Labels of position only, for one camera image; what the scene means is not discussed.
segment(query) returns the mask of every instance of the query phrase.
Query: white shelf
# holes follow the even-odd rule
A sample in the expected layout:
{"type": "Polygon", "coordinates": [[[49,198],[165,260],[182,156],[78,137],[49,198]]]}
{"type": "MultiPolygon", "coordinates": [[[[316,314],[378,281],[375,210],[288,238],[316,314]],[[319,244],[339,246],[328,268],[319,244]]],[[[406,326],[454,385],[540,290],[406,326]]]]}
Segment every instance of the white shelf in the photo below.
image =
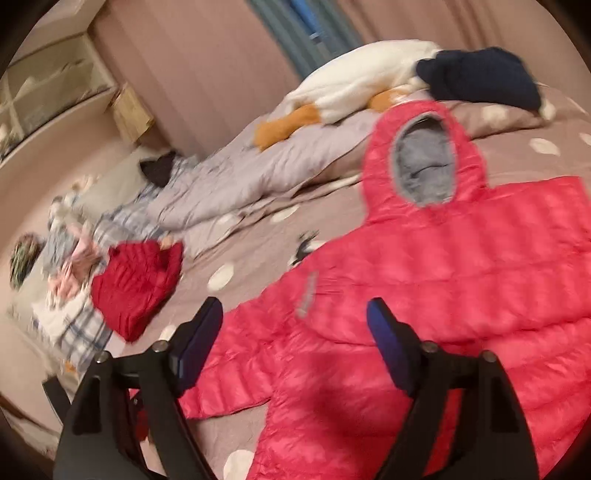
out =
{"type": "Polygon", "coordinates": [[[24,140],[105,92],[112,96],[115,82],[88,37],[63,40],[9,66],[0,88],[0,126],[24,140]]]}
{"type": "Polygon", "coordinates": [[[86,34],[10,65],[0,81],[0,128],[5,125],[14,141],[0,151],[0,191],[31,167],[55,135],[104,112],[115,92],[115,81],[86,34]]]}
{"type": "Polygon", "coordinates": [[[88,30],[105,0],[60,0],[33,27],[12,62],[88,30]]]}

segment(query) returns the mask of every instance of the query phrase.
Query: curtain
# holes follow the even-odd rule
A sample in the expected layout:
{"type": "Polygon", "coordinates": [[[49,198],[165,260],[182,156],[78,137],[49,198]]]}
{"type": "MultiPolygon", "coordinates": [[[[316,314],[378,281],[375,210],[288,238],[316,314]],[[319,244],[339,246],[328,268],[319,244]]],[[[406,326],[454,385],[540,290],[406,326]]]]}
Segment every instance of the curtain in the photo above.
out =
{"type": "Polygon", "coordinates": [[[301,78],[363,44],[332,0],[249,1],[301,78]]]}

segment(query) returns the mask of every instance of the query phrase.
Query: white plush toy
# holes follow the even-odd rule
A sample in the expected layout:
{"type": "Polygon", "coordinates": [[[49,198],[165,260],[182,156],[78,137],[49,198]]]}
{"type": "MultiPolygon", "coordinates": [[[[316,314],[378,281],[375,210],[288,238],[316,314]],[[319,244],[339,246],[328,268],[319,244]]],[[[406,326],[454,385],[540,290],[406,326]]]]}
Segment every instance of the white plush toy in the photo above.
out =
{"type": "Polygon", "coordinates": [[[331,60],[285,96],[281,102],[284,110],[273,114],[276,119],[259,125],[255,145],[264,150],[304,125],[338,122],[367,108],[370,100],[383,92],[392,90],[391,95],[402,98],[426,88],[416,76],[416,64],[440,50],[430,41],[384,40],[331,60]]]}
{"type": "Polygon", "coordinates": [[[286,114],[313,103],[322,123],[333,124],[365,108],[378,93],[398,87],[407,87],[408,93],[426,88],[416,77],[415,66],[440,50],[437,44],[422,40],[384,40],[356,48],[322,65],[288,93],[286,114]]]}

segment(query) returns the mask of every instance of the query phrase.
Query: red puffer jacket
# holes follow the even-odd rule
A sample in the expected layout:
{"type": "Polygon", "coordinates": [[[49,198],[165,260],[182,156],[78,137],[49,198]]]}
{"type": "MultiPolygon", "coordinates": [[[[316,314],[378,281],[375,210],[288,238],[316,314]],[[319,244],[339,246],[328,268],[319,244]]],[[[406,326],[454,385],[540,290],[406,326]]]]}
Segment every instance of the red puffer jacket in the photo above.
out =
{"type": "MultiPolygon", "coordinates": [[[[498,354],[545,475],[591,411],[591,210],[581,181],[491,189],[449,112],[412,102],[379,121],[362,185],[363,226],[226,315],[181,399],[185,414],[270,400],[251,480],[373,478],[410,404],[366,325],[368,300],[382,297],[423,340],[498,354]]],[[[456,400],[431,470],[447,452],[456,400]]]]}
{"type": "Polygon", "coordinates": [[[109,328],[135,342],[172,295],[182,264],[181,242],[164,250],[154,240],[111,247],[106,270],[92,280],[92,302],[109,328]]]}

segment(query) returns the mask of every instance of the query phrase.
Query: jacket hood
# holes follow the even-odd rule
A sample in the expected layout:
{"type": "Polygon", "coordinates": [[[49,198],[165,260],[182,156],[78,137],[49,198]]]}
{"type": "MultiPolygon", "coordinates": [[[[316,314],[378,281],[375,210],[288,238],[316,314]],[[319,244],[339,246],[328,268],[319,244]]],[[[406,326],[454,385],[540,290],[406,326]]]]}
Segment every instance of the jacket hood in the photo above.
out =
{"type": "Polygon", "coordinates": [[[369,221],[473,200],[485,186],[478,149],[443,105],[408,102],[378,121],[363,166],[369,221]]]}

